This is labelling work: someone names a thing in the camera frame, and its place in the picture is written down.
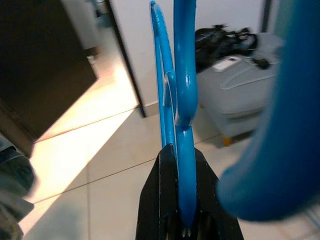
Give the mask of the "white cloth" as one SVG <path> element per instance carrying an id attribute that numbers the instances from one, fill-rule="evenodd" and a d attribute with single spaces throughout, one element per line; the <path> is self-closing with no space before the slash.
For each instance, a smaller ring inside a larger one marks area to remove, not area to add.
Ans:
<path id="1" fill-rule="evenodd" d="M 271 33 L 257 33 L 258 44 L 254 55 L 265 58 L 271 63 L 280 63 L 283 59 L 284 41 Z"/>

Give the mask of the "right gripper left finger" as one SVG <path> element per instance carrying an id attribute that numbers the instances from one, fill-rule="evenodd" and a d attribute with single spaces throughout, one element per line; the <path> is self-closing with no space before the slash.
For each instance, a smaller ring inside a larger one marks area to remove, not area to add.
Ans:
<path id="1" fill-rule="evenodd" d="M 157 155 L 139 197 L 135 240 L 176 240 L 177 165 L 174 147 Z"/>

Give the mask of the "small black object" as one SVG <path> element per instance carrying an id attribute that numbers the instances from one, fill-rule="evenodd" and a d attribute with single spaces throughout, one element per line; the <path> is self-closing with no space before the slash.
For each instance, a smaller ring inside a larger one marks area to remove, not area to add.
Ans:
<path id="1" fill-rule="evenodd" d="M 261 70 L 266 70 L 270 67 L 270 63 L 266 58 L 252 57 L 251 62 Z"/>

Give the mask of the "grey ottoman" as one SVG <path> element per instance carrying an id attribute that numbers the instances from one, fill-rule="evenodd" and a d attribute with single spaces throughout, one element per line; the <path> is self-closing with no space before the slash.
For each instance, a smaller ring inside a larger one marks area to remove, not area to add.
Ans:
<path id="1" fill-rule="evenodd" d="M 240 58 L 241 62 L 223 72 L 215 72 L 211 66 L 196 75 L 199 101 L 225 146 L 231 145 L 234 137 L 256 129 L 281 64 L 269 61 L 270 67 L 263 70 L 252 63 L 252 57 Z"/>

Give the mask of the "black door frame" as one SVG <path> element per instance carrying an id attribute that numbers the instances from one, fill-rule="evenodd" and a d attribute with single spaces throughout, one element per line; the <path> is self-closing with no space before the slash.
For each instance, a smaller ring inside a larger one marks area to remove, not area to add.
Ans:
<path id="1" fill-rule="evenodd" d="M 139 109 L 141 116 L 143 118 L 146 118 L 147 114 L 146 114 L 146 111 L 145 111 L 143 99 L 142 99 L 142 96 L 140 94 L 140 90 L 139 90 L 139 87 L 138 87 L 138 84 L 137 84 L 137 81 L 136 81 L 136 78 L 135 78 L 135 74 L 133 72 L 133 69 L 132 69 L 132 66 L 131 66 L 131 63 L 130 63 L 130 59 L 129 59 L 128 54 L 127 54 L 126 46 L 125 46 L 125 43 L 123 41 L 119 25 L 117 23 L 115 11 L 114 11 L 114 8 L 113 8 L 113 5 L 112 5 L 112 0 L 106 0 L 106 7 L 107 7 L 108 11 L 110 12 L 110 21 L 111 21 L 112 26 L 113 26 L 113 30 L 114 30 L 115 37 L 116 37 L 117 42 L 118 42 L 118 46 L 119 46 L 120 52 L 122 54 L 122 59 L 124 61 L 126 72 L 128 74 L 131 86 L 133 88 L 135 99 L 137 101 L 137 108 Z"/>

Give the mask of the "black clothes pile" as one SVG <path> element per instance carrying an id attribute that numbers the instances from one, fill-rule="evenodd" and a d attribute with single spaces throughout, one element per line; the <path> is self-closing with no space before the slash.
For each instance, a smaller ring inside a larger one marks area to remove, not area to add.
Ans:
<path id="1" fill-rule="evenodd" d="M 248 27 L 234 31 L 225 28 L 224 24 L 216 24 L 195 31 L 196 73 L 203 72 L 228 56 L 251 56 L 261 44 L 258 35 Z"/>

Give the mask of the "grey garment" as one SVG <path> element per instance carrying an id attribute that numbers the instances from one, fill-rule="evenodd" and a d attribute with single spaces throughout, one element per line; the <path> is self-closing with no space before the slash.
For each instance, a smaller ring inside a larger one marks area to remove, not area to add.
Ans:
<path id="1" fill-rule="evenodd" d="M 20 221 L 33 209 L 25 200 L 35 181 L 30 160 L 0 135 L 0 240 L 22 240 Z"/>

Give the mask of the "blue plastic hanger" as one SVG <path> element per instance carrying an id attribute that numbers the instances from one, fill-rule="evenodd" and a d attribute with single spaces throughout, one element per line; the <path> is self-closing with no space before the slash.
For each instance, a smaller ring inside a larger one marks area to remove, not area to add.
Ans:
<path id="1" fill-rule="evenodd" d="M 320 0 L 295 0 L 270 102 L 217 196 L 227 213 L 252 222 L 320 202 Z"/>
<path id="2" fill-rule="evenodd" d="M 173 45 L 165 18 L 150 1 L 161 143 L 173 145 L 180 219 L 191 227 L 197 209 L 197 171 L 192 121 L 198 106 L 195 58 L 196 0 L 173 1 Z"/>

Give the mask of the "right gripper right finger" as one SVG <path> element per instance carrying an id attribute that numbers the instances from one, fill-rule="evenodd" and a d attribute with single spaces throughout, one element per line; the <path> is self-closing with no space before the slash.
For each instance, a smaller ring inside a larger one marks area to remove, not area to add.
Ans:
<path id="1" fill-rule="evenodd" d="M 218 200 L 218 177 L 198 149 L 195 149 L 195 159 L 198 195 L 196 240 L 242 240 L 238 220 L 226 213 Z"/>

